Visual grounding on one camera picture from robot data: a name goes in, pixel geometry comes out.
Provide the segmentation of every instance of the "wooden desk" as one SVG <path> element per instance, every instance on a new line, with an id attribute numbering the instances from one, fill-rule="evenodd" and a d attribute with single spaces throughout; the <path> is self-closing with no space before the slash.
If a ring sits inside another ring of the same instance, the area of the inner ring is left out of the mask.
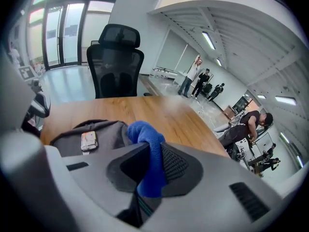
<path id="1" fill-rule="evenodd" d="M 179 96 L 148 96 L 75 101 L 52 106 L 41 141 L 48 145 L 60 133 L 90 119 L 149 122 L 167 142 L 229 157 L 204 121 Z"/>

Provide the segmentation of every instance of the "blue towel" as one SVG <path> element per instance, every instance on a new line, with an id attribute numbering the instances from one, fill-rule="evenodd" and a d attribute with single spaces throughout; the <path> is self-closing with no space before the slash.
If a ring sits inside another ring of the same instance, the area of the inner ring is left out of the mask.
<path id="1" fill-rule="evenodd" d="M 161 197 L 161 189 L 166 185 L 160 145 L 165 142 L 164 136 L 145 121 L 136 121 L 129 125 L 127 135 L 134 144 L 147 142 L 150 145 L 149 169 L 137 187 L 139 195 L 148 198 Z"/>

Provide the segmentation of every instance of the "gray backpack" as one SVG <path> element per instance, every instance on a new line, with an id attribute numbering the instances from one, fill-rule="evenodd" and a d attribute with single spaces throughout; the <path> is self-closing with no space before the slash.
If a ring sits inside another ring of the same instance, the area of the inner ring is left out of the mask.
<path id="1" fill-rule="evenodd" d="M 81 136 L 84 132 L 95 131 L 98 147 L 90 154 L 99 151 L 109 151 L 131 145 L 127 136 L 127 124 L 122 121 L 89 120 L 77 125 L 74 129 L 64 132 L 51 141 L 57 147 L 62 157 L 82 155 Z"/>

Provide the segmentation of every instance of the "fluorescent light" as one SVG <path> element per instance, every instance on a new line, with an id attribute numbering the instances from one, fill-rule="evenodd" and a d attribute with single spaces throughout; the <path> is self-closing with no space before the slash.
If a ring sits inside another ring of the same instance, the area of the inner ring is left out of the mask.
<path id="1" fill-rule="evenodd" d="M 290 141 L 283 135 L 282 132 L 280 132 L 280 135 L 284 138 L 284 140 L 285 140 L 288 144 L 290 143 Z"/>
<path id="2" fill-rule="evenodd" d="M 303 162 L 301 161 L 301 158 L 299 156 L 297 156 L 297 160 L 299 162 L 299 165 L 303 168 L 304 167 L 304 164 Z"/>
<path id="3" fill-rule="evenodd" d="M 292 97 L 276 96 L 275 98 L 279 102 L 288 103 L 294 106 L 297 105 L 296 100 Z"/>
<path id="4" fill-rule="evenodd" d="M 221 64 L 221 62 L 220 62 L 220 60 L 218 58 L 217 58 L 217 62 L 222 67 L 222 64 Z"/>
<path id="5" fill-rule="evenodd" d="M 211 47 L 211 49 L 214 50 L 215 49 L 214 45 L 213 45 L 211 38 L 209 37 L 208 33 L 202 32 L 202 34 L 204 35 L 204 37 L 205 37 L 207 43 L 209 44 L 209 46 Z"/>

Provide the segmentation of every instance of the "person in black clothes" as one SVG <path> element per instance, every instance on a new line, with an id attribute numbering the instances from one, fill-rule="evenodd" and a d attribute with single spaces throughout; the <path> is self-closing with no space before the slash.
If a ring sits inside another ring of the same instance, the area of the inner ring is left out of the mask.
<path id="1" fill-rule="evenodd" d="M 243 116 L 238 125 L 228 129 L 222 137 L 219 138 L 222 146 L 227 149 L 233 143 L 243 140 L 248 134 L 252 134 L 250 142 L 254 142 L 257 138 L 256 128 L 260 126 L 270 126 L 272 124 L 272 114 L 260 114 L 259 111 L 252 111 Z"/>
<path id="2" fill-rule="evenodd" d="M 265 159 L 267 159 L 267 158 L 270 158 L 270 157 L 273 155 L 273 152 L 274 152 L 274 148 L 275 148 L 275 147 L 276 147 L 276 144 L 273 143 L 273 144 L 272 144 L 272 147 L 271 147 L 268 151 L 263 151 L 263 154 L 262 154 L 261 156 L 257 157 L 257 158 L 254 159 L 254 160 L 249 161 L 249 162 L 248 162 L 248 165 L 249 165 L 249 166 L 252 166 L 252 164 L 256 164 L 256 163 L 258 163 L 258 162 L 260 162 L 260 161 L 263 161 L 263 160 L 265 160 Z"/>
<path id="3" fill-rule="evenodd" d="M 256 166 L 255 170 L 258 173 L 261 173 L 268 168 L 271 168 L 271 170 L 274 171 L 279 166 L 279 162 L 281 162 L 279 158 L 269 159 L 268 161 L 264 162 L 262 165 Z"/>
<path id="4" fill-rule="evenodd" d="M 214 88 L 214 91 L 207 97 L 207 100 L 209 102 L 211 102 L 214 98 L 216 98 L 220 93 L 223 92 L 223 86 L 224 86 L 224 83 L 222 83 L 221 85 L 217 85 L 215 88 Z"/>
<path id="5" fill-rule="evenodd" d="M 195 95 L 195 99 L 197 100 L 197 96 L 199 95 L 200 91 L 202 90 L 203 88 L 203 85 L 205 82 L 208 82 L 209 80 L 209 69 L 206 69 L 205 73 L 202 73 L 201 75 L 199 75 L 199 79 L 197 81 L 197 84 L 195 85 L 195 88 L 193 89 L 193 92 L 191 94 L 191 97 L 193 97 L 195 91 L 197 90 L 197 93 Z"/>

